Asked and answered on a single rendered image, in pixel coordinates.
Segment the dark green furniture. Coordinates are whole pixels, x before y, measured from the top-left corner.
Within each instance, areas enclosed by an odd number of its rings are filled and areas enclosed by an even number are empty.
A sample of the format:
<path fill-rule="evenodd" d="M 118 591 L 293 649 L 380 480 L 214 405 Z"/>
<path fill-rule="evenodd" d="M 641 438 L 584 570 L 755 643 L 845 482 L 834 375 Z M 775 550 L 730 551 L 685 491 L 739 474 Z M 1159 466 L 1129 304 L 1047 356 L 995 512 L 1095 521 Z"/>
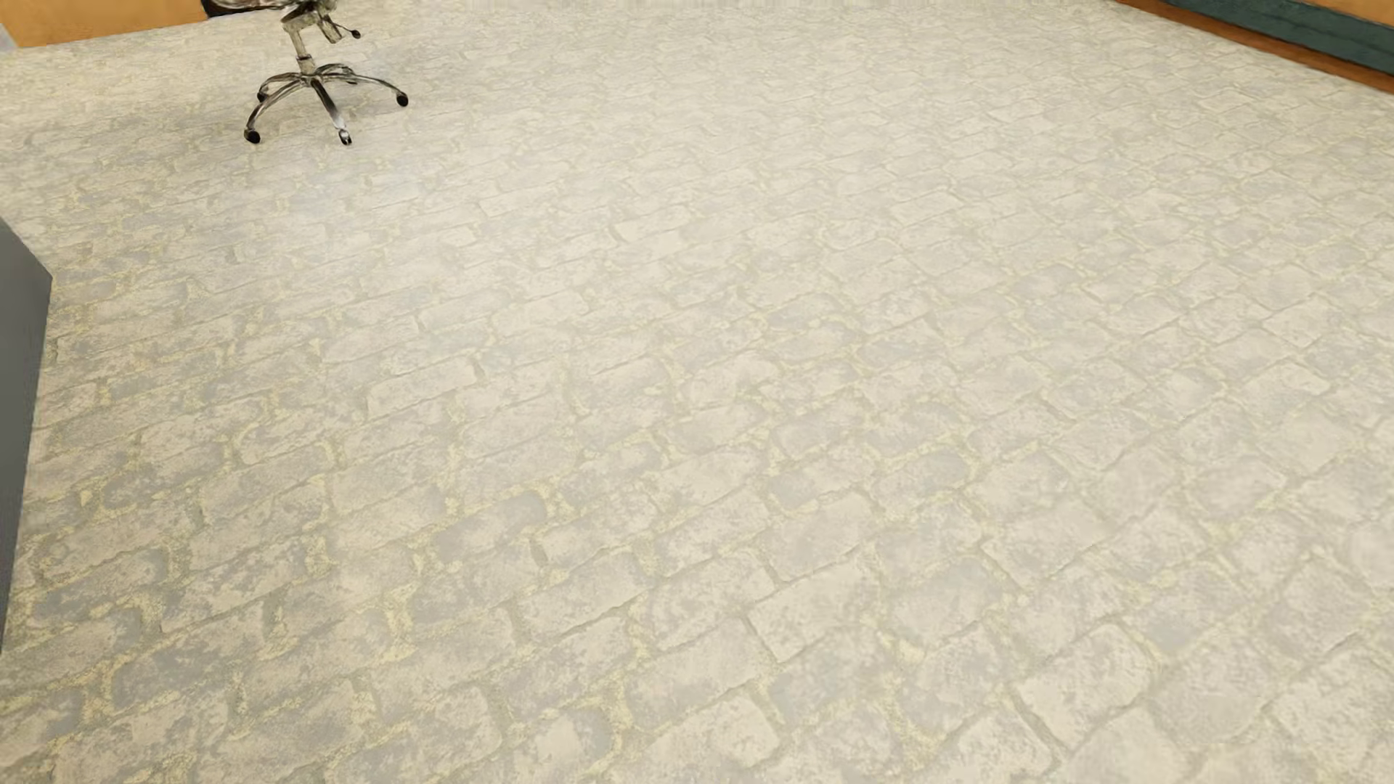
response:
<path fill-rule="evenodd" d="M 1158 0 L 1394 77 L 1394 0 Z"/>

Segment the chrome base office chair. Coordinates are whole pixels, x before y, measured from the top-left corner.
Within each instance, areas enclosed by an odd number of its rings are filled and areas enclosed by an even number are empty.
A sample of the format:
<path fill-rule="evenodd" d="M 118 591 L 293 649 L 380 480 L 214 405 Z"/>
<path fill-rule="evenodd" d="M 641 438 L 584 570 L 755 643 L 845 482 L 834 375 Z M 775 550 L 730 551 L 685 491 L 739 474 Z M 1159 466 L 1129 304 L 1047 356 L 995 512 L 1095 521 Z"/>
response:
<path fill-rule="evenodd" d="M 401 107 L 408 106 L 408 95 L 381 78 L 368 77 L 354 71 L 350 66 L 342 61 L 328 61 L 328 64 L 316 64 L 312 54 L 307 49 L 302 32 L 308 28 L 318 29 L 329 45 L 339 45 L 343 36 L 347 33 L 354 39 L 361 38 L 361 32 L 354 28 L 347 28 L 337 24 L 333 20 L 333 11 L 339 6 L 339 0 L 206 0 L 215 8 L 223 8 L 223 11 L 277 11 L 277 8 L 287 8 L 284 17 L 282 17 L 282 28 L 289 35 L 293 49 L 296 52 L 297 70 L 282 73 L 269 77 L 261 82 L 256 91 L 258 105 L 252 109 L 245 127 L 243 130 L 243 138 L 258 145 L 262 141 L 261 133 L 256 130 L 256 123 L 261 116 L 268 112 L 269 107 L 275 106 L 284 98 L 298 92 L 311 91 L 321 100 L 323 109 L 330 117 L 340 142 L 344 146 L 353 144 L 351 134 L 347 128 L 346 120 L 343 119 L 337 105 L 326 88 L 328 82 L 348 82 L 350 85 L 358 85 L 358 82 L 374 82 L 389 89 L 393 93 L 397 105 Z"/>

